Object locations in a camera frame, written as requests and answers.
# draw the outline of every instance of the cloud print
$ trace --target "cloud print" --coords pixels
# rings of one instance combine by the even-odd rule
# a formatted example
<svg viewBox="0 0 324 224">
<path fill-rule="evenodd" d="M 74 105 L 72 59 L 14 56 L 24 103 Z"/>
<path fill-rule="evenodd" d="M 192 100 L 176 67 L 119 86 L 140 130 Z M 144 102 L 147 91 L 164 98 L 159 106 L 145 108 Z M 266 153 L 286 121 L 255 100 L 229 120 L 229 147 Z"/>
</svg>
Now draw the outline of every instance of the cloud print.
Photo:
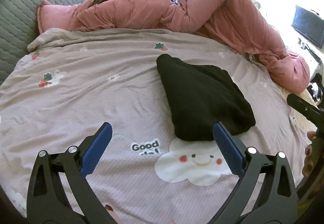
<svg viewBox="0 0 324 224">
<path fill-rule="evenodd" d="M 221 175 L 231 174 L 215 141 L 188 142 L 175 138 L 169 153 L 154 165 L 159 178 L 176 183 L 188 179 L 198 186 L 214 184 Z"/>
</svg>

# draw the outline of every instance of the pink comforter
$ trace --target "pink comforter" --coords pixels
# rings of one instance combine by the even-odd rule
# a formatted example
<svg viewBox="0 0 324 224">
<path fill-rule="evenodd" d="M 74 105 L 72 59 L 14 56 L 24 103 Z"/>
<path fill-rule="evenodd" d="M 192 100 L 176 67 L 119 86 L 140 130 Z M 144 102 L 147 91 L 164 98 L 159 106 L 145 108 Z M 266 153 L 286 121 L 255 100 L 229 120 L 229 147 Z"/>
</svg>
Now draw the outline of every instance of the pink comforter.
<svg viewBox="0 0 324 224">
<path fill-rule="evenodd" d="M 73 17 L 70 30 L 164 28 L 209 37 L 254 54 L 280 86 L 301 93 L 309 82 L 304 58 L 287 51 L 280 34 L 251 0 L 109 0 Z"/>
</svg>

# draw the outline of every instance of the bed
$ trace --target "bed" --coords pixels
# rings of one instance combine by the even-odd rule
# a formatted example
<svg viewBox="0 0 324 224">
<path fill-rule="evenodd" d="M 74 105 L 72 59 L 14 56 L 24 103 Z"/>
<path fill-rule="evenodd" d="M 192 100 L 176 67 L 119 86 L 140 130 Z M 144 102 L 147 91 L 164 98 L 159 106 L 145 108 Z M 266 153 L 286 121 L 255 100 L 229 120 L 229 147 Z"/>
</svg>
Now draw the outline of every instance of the bed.
<svg viewBox="0 0 324 224">
<path fill-rule="evenodd" d="M 87 177 L 103 205 L 109 204 L 124 224 L 211 219 L 238 178 L 215 144 L 208 153 L 215 159 L 213 166 L 182 168 L 179 157 L 194 152 L 203 158 L 210 143 L 188 144 L 175 137 L 156 69 L 156 59 L 164 53 L 189 64 L 225 69 L 256 119 L 256 125 L 238 137 L 265 154 L 283 151 L 295 183 L 300 182 L 300 154 L 309 144 L 306 132 L 315 127 L 292 111 L 286 104 L 289 92 L 252 57 L 212 39 L 164 29 L 52 28 L 38 35 L 36 7 L 42 1 L 0 0 L 0 183 L 22 216 L 38 152 L 63 152 L 109 122 L 113 139 Z M 73 5 L 83 0 L 49 1 Z M 300 96 L 312 102 L 307 91 Z M 252 209 L 261 184 L 260 177 L 245 212 Z M 63 185 L 72 207 L 81 213 L 64 178 Z"/>
</svg>

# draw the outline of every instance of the metal screw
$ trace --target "metal screw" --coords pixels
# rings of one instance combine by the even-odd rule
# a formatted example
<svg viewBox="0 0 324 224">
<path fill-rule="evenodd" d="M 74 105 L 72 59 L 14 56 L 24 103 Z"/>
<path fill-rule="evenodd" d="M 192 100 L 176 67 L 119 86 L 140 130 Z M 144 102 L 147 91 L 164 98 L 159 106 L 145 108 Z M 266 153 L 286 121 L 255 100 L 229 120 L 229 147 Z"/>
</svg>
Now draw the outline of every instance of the metal screw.
<svg viewBox="0 0 324 224">
<path fill-rule="evenodd" d="M 42 150 L 42 151 L 40 151 L 40 152 L 38 153 L 38 155 L 39 155 L 40 157 L 43 157 L 43 156 L 46 155 L 46 151 L 45 151 L 45 150 Z"/>
<path fill-rule="evenodd" d="M 76 146 L 71 146 L 69 148 L 69 153 L 75 153 L 78 150 L 78 148 Z"/>
<path fill-rule="evenodd" d="M 278 155 L 279 155 L 281 158 L 285 158 L 285 157 L 286 157 L 286 155 L 285 155 L 284 152 L 279 152 Z"/>
<path fill-rule="evenodd" d="M 250 153 L 250 154 L 255 154 L 257 152 L 257 150 L 254 148 L 254 147 L 249 147 L 247 149 L 247 151 Z"/>
</svg>

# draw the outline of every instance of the tv screen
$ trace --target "tv screen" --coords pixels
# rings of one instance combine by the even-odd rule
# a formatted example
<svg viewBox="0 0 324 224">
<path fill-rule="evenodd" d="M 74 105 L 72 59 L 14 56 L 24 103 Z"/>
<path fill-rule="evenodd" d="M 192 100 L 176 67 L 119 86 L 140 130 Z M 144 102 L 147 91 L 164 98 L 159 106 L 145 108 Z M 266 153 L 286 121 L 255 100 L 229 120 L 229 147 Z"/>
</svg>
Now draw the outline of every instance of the tv screen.
<svg viewBox="0 0 324 224">
<path fill-rule="evenodd" d="M 295 17 L 291 26 L 315 46 L 323 47 L 324 20 L 315 13 L 296 6 Z"/>
</svg>

